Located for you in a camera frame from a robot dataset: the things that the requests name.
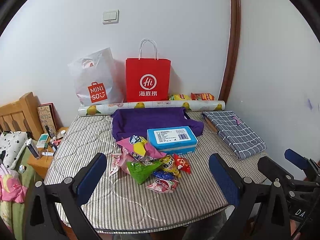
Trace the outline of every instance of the paper bag handle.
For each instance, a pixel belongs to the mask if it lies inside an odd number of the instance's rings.
[[[159,54],[158,54],[158,48],[157,48],[157,44],[154,40],[151,40],[151,39],[143,39],[141,42],[140,42],[140,47],[139,47],[139,60],[140,60],[140,57],[141,57],[141,50],[142,50],[142,47],[143,45],[147,42],[151,42],[154,49],[155,49],[155,60],[159,60]]]

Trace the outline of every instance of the wooden nightstand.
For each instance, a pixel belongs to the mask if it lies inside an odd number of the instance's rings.
[[[58,130],[58,132],[62,131],[62,130],[66,130],[67,131],[68,128],[69,127],[61,127]],[[39,148],[38,150],[40,152],[46,151],[46,149],[44,149],[44,148]],[[48,152],[53,152],[51,147],[48,147]],[[33,155],[30,155],[27,163],[35,169],[36,173],[38,173],[42,177],[42,179],[44,179],[44,177],[46,176],[47,171],[48,171],[48,169],[49,169],[49,167],[51,165],[52,160],[53,160],[53,156],[43,156],[43,155],[41,155],[40,160],[36,160],[36,158],[34,158]]]

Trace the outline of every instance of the brown door frame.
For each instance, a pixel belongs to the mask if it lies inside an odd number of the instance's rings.
[[[230,0],[231,15],[230,15],[230,37],[227,54],[227,63],[224,70],[222,85],[219,94],[219,100],[227,102],[233,76],[236,69],[239,41],[240,41],[240,26],[241,26],[241,6],[240,0]]]

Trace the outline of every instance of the light switch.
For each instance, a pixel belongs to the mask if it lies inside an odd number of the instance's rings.
[[[107,11],[102,14],[102,23],[118,23],[119,10]]]

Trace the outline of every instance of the barcode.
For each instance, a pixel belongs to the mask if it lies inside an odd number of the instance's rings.
[[[186,133],[178,134],[178,136],[179,136],[179,139],[180,139],[180,140],[188,139],[188,135],[187,135]]]

